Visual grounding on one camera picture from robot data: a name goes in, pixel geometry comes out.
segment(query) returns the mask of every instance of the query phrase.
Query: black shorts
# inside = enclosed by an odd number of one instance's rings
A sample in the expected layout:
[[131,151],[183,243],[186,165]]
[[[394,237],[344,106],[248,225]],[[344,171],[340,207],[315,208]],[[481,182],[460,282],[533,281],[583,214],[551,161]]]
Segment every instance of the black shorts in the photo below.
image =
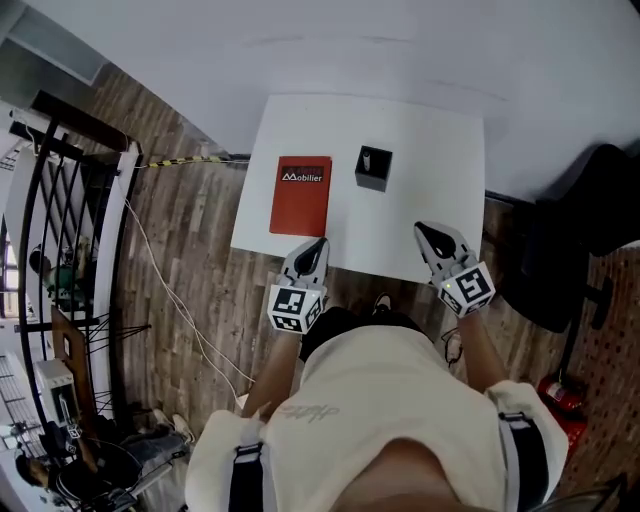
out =
[[320,315],[309,333],[302,336],[300,359],[306,362],[314,350],[330,339],[365,325],[406,327],[424,334],[422,329],[403,313],[383,311],[375,315],[359,317],[347,309],[333,307]]

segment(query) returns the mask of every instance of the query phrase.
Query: person's leg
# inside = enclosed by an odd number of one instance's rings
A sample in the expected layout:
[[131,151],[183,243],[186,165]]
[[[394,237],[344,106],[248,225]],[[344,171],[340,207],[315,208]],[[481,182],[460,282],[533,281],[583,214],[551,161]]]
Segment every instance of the person's leg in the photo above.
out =
[[158,424],[156,425],[153,430],[150,430],[148,432],[144,432],[142,434],[133,434],[130,436],[127,436],[124,441],[122,441],[122,445],[124,446],[125,444],[131,444],[131,443],[135,443],[137,441],[144,441],[147,439],[159,439],[161,437],[167,436],[171,433],[173,433],[175,430],[173,428],[172,425],[164,425],[164,424]]
[[302,336],[300,360],[307,362],[309,356],[318,347],[340,334],[360,327],[361,322],[356,315],[344,308],[333,307],[320,315],[308,334]]
[[140,434],[146,437],[133,436],[136,439],[129,438],[121,445],[141,466],[160,455],[162,462],[165,462],[176,452],[189,451],[185,438],[175,431],[166,431],[165,435],[160,437],[152,437],[150,434]]

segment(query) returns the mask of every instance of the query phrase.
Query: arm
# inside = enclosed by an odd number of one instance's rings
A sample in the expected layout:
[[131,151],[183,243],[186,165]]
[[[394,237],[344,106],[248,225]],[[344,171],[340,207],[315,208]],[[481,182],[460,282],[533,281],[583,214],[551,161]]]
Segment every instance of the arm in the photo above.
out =
[[243,418],[251,418],[256,411],[266,406],[260,416],[268,420],[280,404],[289,398],[298,358],[298,345],[297,335],[279,334],[271,347],[267,363],[249,391],[242,411]]
[[89,468],[89,471],[91,471],[94,474],[97,473],[98,466],[96,464],[96,460],[93,458],[93,454],[91,453],[91,450],[89,449],[89,446],[87,445],[87,443],[84,442],[84,439],[82,438],[78,439],[78,446],[80,447],[82,460]]
[[464,348],[469,386],[484,393],[494,384],[507,380],[507,371],[480,315],[476,312],[459,318],[458,329]]

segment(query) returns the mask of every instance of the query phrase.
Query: red book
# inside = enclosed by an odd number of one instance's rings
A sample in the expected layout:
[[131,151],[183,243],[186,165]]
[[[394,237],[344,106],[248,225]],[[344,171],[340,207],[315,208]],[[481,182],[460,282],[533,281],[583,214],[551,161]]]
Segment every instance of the red book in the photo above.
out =
[[271,233],[324,236],[331,157],[281,156],[271,207]]

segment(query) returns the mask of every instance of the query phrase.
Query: white table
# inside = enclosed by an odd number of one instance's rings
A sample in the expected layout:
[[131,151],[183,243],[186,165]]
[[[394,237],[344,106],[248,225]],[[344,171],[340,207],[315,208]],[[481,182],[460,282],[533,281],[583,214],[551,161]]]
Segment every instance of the white table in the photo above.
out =
[[[362,145],[393,152],[385,193],[356,185]],[[307,237],[269,233],[280,156],[333,159],[326,237],[331,266],[428,282],[418,220],[458,229],[478,252],[484,212],[480,118],[420,105],[319,94],[272,95],[242,190],[231,246],[286,256]]]

